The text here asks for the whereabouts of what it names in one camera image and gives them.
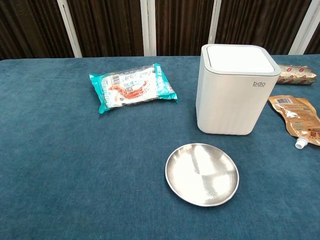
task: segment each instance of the sausage package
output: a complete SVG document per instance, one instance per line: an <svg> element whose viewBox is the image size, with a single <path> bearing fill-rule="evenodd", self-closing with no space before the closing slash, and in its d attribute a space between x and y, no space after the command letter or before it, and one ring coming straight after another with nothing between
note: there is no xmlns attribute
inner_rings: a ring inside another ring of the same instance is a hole
<svg viewBox="0 0 320 240"><path fill-rule="evenodd" d="M158 63L104 75L90 73L89 77L101 102L100 114L154 99L178 102L177 94Z"/></svg>

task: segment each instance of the plate rim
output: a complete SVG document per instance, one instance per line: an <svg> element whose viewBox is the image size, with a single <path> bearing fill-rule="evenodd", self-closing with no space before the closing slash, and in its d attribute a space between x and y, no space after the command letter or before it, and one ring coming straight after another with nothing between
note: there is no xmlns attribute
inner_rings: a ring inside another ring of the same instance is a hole
<svg viewBox="0 0 320 240"><path fill-rule="evenodd" d="M232 194L230 194L230 196L228 196L225 200L223 200L223 201L221 201L221 202L218 202L218 203L214 203L214 204L199 204L199 203L195 203L195 202L192 202L192 201L190 201L190 200L187 200L186 198L184 198L183 196L181 196L181 194L179 194L179 193L175 190L175 188L171 185L171 183L170 183L170 181L169 181L169 178L168 178L168 174L167 174L168 162L169 162L171 156L172 156L177 150L179 150L179 149L181 149L181 148L183 148L183 147L185 147L185 146L188 146L188 145L206 145L206 146L215 148L215 149L217 149L218 151L223 152L223 153L229 158L229 160L231 161L231 163L233 164L233 166L234 166L234 168L235 168L235 170L236 170L237 182L236 182L236 186L235 186ZM166 161L166 163L165 163L164 173L165 173L165 179L166 179L168 185L170 186L171 190L172 190L178 197L180 197L181 199L183 199L184 201L186 201L186 202L188 202L188 203L190 203L190 204L193 204L193 205L196 205L196 206L200 206L200 207L215 207L215 206L219 206L219 205L222 205L222 204L226 203L227 201L229 201L229 200L236 194L236 191L238 190L238 186L239 186L239 171L238 171L238 168L237 168L235 162L232 160L232 158L231 158L228 154L226 154L223 150L221 150L220 148L218 148L218 147L216 147L216 146L212 146L212 145L210 145L210 144L206 144L206 143L199 143L199 142L197 142L197 143L187 143L187 144L184 144L184 145L176 148L176 149L170 154L170 156L168 157L168 159L167 159L167 161Z"/></svg>

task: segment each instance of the snack package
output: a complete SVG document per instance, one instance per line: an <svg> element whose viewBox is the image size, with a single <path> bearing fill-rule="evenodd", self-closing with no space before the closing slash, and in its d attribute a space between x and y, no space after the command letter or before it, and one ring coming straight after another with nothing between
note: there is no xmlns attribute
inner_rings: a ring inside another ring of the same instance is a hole
<svg viewBox="0 0 320 240"><path fill-rule="evenodd" d="M311 85L315 82L315 74L308 66L280 65L281 73L276 84Z"/></svg>
<svg viewBox="0 0 320 240"><path fill-rule="evenodd" d="M269 97L269 101L284 118L289 134L298 137L297 149L303 149L308 143L320 146L320 119L306 98L279 95Z"/></svg>
<svg viewBox="0 0 320 240"><path fill-rule="evenodd" d="M178 102L177 94L157 63L104 75L91 73L89 77L101 102L100 114L112 108L154 99Z"/></svg>

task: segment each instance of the brown packaging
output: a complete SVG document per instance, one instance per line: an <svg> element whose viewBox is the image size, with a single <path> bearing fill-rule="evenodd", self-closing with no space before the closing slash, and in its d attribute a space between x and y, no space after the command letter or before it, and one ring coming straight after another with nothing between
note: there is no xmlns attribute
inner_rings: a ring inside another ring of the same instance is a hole
<svg viewBox="0 0 320 240"><path fill-rule="evenodd" d="M320 119L306 98L278 95L269 97L269 101L284 118L289 134L298 137L296 148L303 149L308 143L320 146Z"/></svg>
<svg viewBox="0 0 320 240"><path fill-rule="evenodd" d="M315 82L315 74L308 66L280 65L281 73L276 84L311 85Z"/></svg>

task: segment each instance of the food pouch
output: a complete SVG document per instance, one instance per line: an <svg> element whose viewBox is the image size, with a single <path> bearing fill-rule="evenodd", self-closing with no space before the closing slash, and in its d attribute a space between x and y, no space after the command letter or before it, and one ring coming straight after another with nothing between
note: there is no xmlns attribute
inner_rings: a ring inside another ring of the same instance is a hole
<svg viewBox="0 0 320 240"><path fill-rule="evenodd" d="M308 143L320 146L320 119L306 98L279 95L269 97L269 101L284 118L289 134L298 137L296 148L303 149Z"/></svg>
<svg viewBox="0 0 320 240"><path fill-rule="evenodd" d="M157 63L104 75L91 73L89 77L101 102L100 114L112 108L154 99L178 102L177 94Z"/></svg>

